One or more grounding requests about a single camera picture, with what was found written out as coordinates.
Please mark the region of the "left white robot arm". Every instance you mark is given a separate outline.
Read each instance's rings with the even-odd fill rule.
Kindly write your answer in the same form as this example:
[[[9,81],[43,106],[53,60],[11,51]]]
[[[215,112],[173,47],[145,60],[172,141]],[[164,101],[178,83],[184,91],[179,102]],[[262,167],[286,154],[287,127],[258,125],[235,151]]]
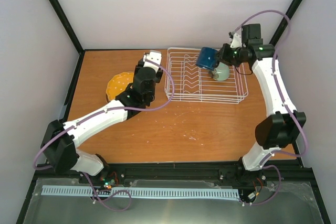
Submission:
[[[45,168],[51,168],[55,173],[75,170],[89,174],[97,183],[106,182],[109,170],[105,160],[78,147],[104,129],[124,122],[150,106],[155,99],[155,86],[163,74],[160,63],[160,56],[154,56],[152,52],[145,54],[135,68],[133,81],[115,99],[79,119],[49,123],[40,149],[49,162]]]

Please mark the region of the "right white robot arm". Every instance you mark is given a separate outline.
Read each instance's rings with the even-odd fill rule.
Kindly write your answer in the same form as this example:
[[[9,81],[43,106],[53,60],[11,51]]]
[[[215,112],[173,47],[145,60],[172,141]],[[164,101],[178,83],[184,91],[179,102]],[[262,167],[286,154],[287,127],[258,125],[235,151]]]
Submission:
[[[298,112],[283,83],[276,49],[264,44],[260,24],[241,26],[241,33],[231,33],[231,43],[223,44],[215,54],[217,62],[238,68],[247,63],[260,85],[266,118],[255,128],[256,142],[241,162],[244,170],[261,170],[266,161],[296,141],[306,122],[306,115]]]

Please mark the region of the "green floral small bowl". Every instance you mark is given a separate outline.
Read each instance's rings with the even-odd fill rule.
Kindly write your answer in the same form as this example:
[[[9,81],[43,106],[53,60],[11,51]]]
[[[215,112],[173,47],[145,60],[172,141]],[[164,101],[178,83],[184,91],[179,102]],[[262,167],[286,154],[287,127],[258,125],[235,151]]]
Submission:
[[[209,72],[210,76],[216,81],[225,81],[230,76],[230,68],[224,63],[219,63],[218,66]]]

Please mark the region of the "black frame post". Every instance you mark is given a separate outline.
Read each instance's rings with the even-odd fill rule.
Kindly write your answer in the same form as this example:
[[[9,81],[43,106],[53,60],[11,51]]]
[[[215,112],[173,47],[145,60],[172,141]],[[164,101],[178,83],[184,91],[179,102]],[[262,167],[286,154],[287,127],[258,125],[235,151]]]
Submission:
[[[292,0],[285,14],[277,10],[264,11],[264,13],[275,13],[279,14],[282,17],[281,22],[279,23],[272,38],[270,39],[270,44],[272,44],[273,46],[278,46],[278,48],[280,48],[280,43],[285,42],[289,35],[290,21],[292,20],[293,16],[295,15],[302,2],[303,0]]]
[[[51,4],[52,8],[54,9],[59,21],[61,22],[62,26],[64,27],[69,39],[71,40],[73,46],[75,47],[78,54],[82,54],[84,52],[84,49],[72,27],[72,25],[69,22],[68,17],[66,16],[59,0],[48,0]]]

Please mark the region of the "left black frame post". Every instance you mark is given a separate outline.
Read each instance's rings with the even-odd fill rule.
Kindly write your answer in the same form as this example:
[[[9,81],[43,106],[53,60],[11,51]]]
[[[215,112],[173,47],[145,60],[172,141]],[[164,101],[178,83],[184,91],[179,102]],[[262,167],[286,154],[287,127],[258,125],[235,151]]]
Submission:
[[[48,0],[51,4],[52,8],[54,9],[59,21],[61,22],[62,26],[64,27],[69,39],[71,40],[73,46],[75,47],[78,54],[82,54],[84,52],[84,49],[72,27],[72,25],[69,22],[68,17],[66,16],[59,0]]]

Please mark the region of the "right black frame post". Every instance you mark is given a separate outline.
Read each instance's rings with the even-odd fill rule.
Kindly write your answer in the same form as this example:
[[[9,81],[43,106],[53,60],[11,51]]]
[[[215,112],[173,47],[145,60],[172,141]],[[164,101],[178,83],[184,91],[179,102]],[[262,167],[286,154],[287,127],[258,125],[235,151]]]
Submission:
[[[285,14],[277,10],[264,11],[264,13],[275,13],[279,14],[282,17],[281,22],[279,23],[272,38],[270,39],[270,44],[272,44],[273,46],[278,46],[278,48],[280,48],[280,43],[285,42],[289,35],[290,21],[292,20],[293,16],[295,15],[302,2],[303,0],[292,0]]]

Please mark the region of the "yellow polka dot plate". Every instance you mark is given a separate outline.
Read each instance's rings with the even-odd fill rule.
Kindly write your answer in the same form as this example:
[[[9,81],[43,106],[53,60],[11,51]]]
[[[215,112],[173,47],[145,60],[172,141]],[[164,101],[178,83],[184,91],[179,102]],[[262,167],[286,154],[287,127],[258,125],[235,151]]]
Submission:
[[[127,86],[132,83],[133,72],[122,72],[112,77],[106,87],[106,100],[110,102],[123,92]]]

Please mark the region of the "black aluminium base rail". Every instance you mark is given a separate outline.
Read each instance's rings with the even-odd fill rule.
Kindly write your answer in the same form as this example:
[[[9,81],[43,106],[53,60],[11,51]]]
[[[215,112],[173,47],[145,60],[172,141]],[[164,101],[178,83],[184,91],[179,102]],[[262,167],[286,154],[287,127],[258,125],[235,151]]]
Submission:
[[[312,182],[315,181],[312,168],[304,168],[296,161],[270,162],[279,171],[283,182]],[[253,182],[263,183],[278,181],[275,168],[259,172],[242,172],[234,162],[219,163],[157,163],[157,164],[110,164],[111,171],[107,178],[101,175],[90,176],[94,185],[103,185],[117,178],[119,185],[126,185],[135,180],[177,180],[205,181],[223,186],[252,186]],[[56,174],[51,169],[36,171],[34,179],[38,178],[78,178],[80,183],[86,183],[84,175],[68,171]]]

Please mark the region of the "dark blue mug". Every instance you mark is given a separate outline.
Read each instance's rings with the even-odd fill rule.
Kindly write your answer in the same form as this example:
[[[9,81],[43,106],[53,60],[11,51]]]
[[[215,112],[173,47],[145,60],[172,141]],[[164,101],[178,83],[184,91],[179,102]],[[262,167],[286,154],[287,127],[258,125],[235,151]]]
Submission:
[[[215,59],[216,53],[217,50],[214,48],[202,47],[195,65],[199,68],[213,71],[217,66],[217,60]]]

